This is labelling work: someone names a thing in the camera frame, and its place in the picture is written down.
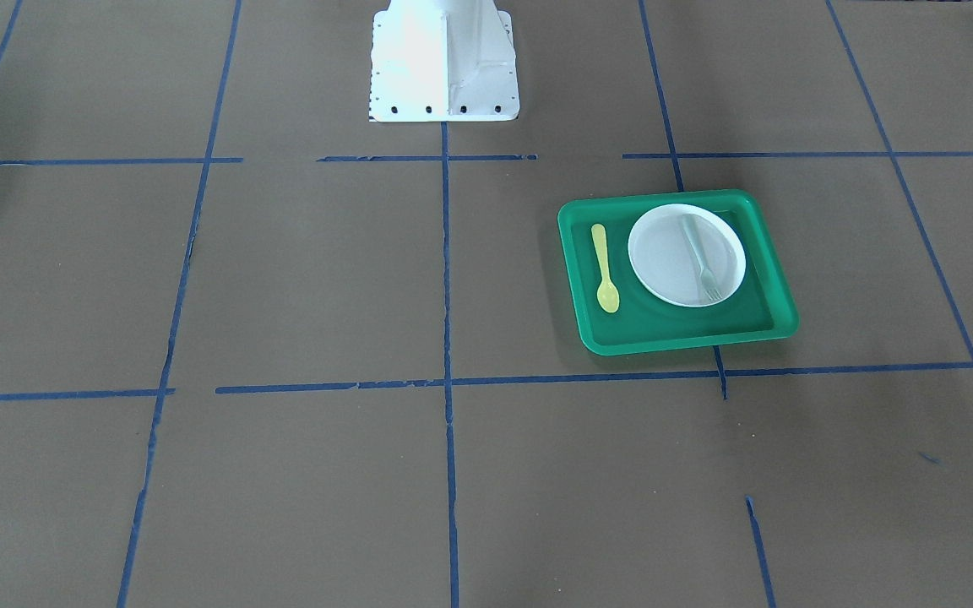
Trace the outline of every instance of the green tray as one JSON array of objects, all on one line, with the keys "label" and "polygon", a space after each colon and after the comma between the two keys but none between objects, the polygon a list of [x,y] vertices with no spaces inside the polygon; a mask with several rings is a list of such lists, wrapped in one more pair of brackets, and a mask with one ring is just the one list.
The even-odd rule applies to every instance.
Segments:
[{"label": "green tray", "polygon": [[[746,276],[733,296],[711,307],[675,307],[652,296],[629,265],[629,231],[645,211],[662,204],[692,204],[719,215],[738,234],[746,251]],[[611,281],[622,304],[607,314],[595,299],[599,266],[591,225],[606,228]],[[597,355],[779,339],[794,334],[798,311],[772,247],[768,227],[749,193],[696,193],[574,200],[557,212],[557,227],[573,292],[576,327],[584,346]]]}]

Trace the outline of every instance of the yellow spoon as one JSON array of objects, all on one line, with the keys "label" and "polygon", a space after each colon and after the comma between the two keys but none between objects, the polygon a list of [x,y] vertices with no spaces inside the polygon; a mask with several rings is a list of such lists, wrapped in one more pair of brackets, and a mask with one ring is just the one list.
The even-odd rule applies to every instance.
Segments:
[{"label": "yellow spoon", "polygon": [[595,259],[599,261],[599,274],[603,277],[603,282],[599,284],[595,297],[599,300],[599,305],[603,307],[603,311],[617,312],[618,288],[611,283],[611,267],[606,262],[606,228],[603,227],[603,224],[591,226],[591,242],[595,244]]}]

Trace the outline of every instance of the white fork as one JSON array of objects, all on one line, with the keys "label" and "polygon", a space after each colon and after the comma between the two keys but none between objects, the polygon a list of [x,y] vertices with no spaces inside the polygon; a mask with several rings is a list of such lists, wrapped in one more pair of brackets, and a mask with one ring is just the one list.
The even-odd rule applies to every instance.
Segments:
[{"label": "white fork", "polygon": [[723,295],[719,292],[719,281],[715,280],[715,274],[708,267],[708,259],[704,255],[704,246],[700,243],[700,234],[696,231],[696,224],[692,213],[682,216],[682,229],[686,231],[686,240],[690,243],[690,251],[696,258],[696,264],[700,267],[700,287],[704,288],[704,294],[708,297],[710,304],[722,300]]}]

